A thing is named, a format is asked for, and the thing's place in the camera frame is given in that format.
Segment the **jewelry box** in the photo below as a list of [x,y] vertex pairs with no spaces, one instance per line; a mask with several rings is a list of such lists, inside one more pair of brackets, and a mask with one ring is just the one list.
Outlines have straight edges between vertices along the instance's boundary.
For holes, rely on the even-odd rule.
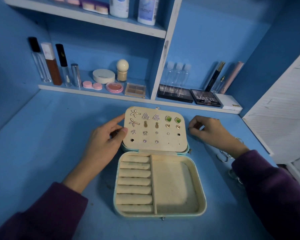
[[126,110],[113,203],[127,218],[202,215],[207,202],[179,113],[143,107]]

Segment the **brown lip gloss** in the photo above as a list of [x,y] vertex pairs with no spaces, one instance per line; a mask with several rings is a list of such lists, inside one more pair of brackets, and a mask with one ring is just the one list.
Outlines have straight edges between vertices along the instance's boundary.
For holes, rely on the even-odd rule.
[[62,84],[62,79],[60,76],[60,71],[58,64],[56,63],[56,56],[54,55],[52,44],[51,43],[41,43],[41,47],[46,59],[48,69],[52,78],[54,85],[60,86]]

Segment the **purple sleeve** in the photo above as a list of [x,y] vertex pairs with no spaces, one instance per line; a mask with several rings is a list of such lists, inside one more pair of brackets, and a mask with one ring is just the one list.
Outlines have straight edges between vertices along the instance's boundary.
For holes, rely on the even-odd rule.
[[300,239],[300,184],[256,150],[242,154],[232,168],[267,231],[275,239]]
[[87,204],[87,198],[55,182],[28,210],[0,227],[0,239],[71,239]]

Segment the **hand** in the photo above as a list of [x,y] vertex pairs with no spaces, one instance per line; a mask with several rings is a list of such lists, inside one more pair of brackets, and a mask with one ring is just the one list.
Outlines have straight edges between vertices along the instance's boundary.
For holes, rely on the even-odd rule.
[[82,193],[88,183],[112,160],[126,137],[128,129],[118,125],[124,114],[96,128],[90,134],[79,164],[63,180],[68,188]]
[[234,158],[249,151],[248,147],[233,137],[218,119],[196,115],[190,121],[188,130],[205,143],[229,153]]

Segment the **jewelry box lid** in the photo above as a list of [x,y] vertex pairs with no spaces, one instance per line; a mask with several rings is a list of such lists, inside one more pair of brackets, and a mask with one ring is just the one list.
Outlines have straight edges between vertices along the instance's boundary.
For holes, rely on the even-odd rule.
[[187,150],[185,120],[179,113],[130,107],[125,113],[124,127],[128,134],[123,144],[128,149],[177,153]]

